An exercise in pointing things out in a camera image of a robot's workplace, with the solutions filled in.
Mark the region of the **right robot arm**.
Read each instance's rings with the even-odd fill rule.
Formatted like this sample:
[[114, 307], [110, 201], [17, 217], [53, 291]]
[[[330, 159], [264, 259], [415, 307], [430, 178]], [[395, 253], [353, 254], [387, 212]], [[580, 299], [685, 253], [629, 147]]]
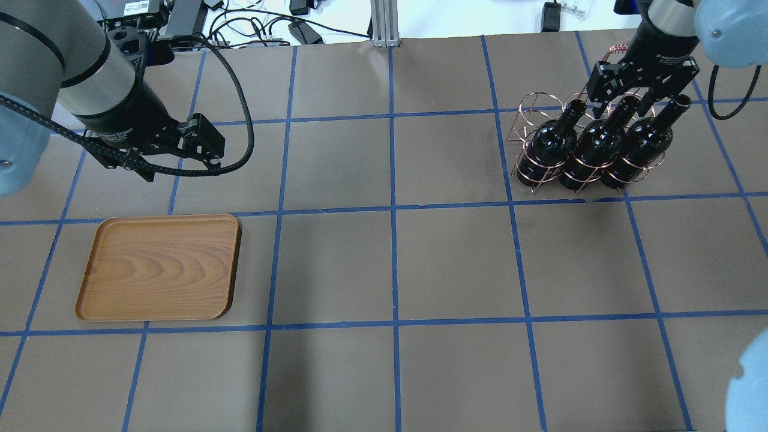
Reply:
[[[766, 63], [765, 1], [637, 1], [641, 22], [615, 64], [598, 61], [585, 88], [592, 114], [600, 118], [615, 98], [645, 89], [637, 112], [644, 115], [665, 98], [680, 95], [700, 72], [693, 51], [702, 46], [713, 64], [707, 103], [710, 114], [728, 120], [751, 99]], [[722, 115], [713, 105], [719, 69], [754, 67], [737, 109]]]

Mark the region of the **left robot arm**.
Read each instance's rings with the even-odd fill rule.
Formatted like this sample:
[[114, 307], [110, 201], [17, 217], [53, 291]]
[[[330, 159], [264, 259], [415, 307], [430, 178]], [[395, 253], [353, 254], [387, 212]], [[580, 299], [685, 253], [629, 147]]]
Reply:
[[145, 82], [174, 43], [105, 30], [79, 1], [3, 1], [2, 195], [30, 183], [53, 131], [148, 182], [222, 174], [223, 135], [201, 114], [173, 118]]

